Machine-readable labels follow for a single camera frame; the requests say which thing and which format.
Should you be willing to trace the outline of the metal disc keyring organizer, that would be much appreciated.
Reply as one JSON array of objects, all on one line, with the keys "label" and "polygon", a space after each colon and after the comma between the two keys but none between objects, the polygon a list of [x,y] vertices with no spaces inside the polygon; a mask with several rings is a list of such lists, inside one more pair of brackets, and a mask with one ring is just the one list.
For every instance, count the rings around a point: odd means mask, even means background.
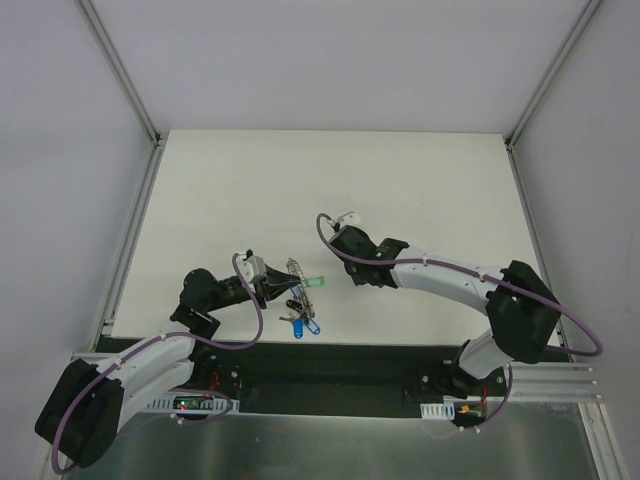
[{"label": "metal disc keyring organizer", "polygon": [[299,284],[293,288],[294,297],[301,304],[303,313],[308,318],[314,318],[315,310],[313,308],[313,304],[311,303],[308,297],[306,277],[303,273],[303,270],[300,264],[298,263],[297,260],[293,258],[289,258],[286,262],[286,267],[289,274],[297,276],[300,280]]}]

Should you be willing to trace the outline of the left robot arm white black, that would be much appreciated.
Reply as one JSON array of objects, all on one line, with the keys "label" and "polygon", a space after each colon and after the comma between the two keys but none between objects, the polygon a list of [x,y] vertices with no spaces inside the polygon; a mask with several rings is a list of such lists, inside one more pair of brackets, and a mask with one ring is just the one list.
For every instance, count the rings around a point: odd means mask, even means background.
[{"label": "left robot arm white black", "polygon": [[162,393],[184,384],[204,387],[212,369],[206,359],[217,351],[248,349],[260,340],[260,333],[244,343],[214,340],[221,323],[213,312],[244,302],[262,312],[269,301],[305,283],[252,251],[235,254],[232,267],[233,276],[225,279],[203,268],[189,272],[178,306],[159,333],[98,362],[78,358],[66,366],[35,424],[36,434],[51,446],[56,474],[68,471],[61,456],[74,467],[94,464],[128,420]]}]

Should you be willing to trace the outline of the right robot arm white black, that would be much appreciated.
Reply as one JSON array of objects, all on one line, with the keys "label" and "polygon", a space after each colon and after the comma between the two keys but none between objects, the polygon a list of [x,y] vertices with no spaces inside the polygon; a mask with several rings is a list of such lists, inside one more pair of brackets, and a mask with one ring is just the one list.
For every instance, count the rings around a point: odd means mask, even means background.
[{"label": "right robot arm white black", "polygon": [[543,357],[560,313],[545,304],[557,299],[528,264],[513,260],[503,269],[455,264],[405,241],[386,238],[375,244],[355,226],[338,224],[333,230],[330,250],[355,285],[424,291],[487,317],[487,331],[465,341],[450,364],[428,374],[435,390],[464,399],[495,370],[513,361],[535,365]]}]

